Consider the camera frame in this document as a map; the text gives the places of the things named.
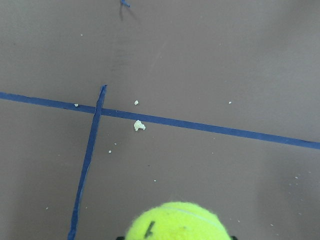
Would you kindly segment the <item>foam crumb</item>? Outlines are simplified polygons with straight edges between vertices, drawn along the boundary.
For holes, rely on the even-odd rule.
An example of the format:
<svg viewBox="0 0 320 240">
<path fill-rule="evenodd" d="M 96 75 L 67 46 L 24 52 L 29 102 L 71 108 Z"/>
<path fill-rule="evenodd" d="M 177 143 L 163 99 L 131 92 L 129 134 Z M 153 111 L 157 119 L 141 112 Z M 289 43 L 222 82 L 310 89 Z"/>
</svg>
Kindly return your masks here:
<svg viewBox="0 0 320 240">
<path fill-rule="evenodd" d="M 133 124 L 134 130 L 137 132 L 138 130 L 145 130 L 146 126 L 140 121 L 136 120 Z"/>
</svg>

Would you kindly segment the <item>yellow tennis ball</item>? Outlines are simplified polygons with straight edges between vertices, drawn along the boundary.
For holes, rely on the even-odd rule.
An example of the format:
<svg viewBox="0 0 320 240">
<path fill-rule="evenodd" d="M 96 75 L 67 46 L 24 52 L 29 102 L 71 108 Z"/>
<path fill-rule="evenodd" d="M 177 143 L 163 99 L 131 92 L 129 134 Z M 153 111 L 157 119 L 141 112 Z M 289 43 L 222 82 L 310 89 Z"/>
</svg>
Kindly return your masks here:
<svg viewBox="0 0 320 240">
<path fill-rule="evenodd" d="M 166 202 L 138 216 L 126 240 L 236 240 L 218 216 L 191 202 Z"/>
</svg>

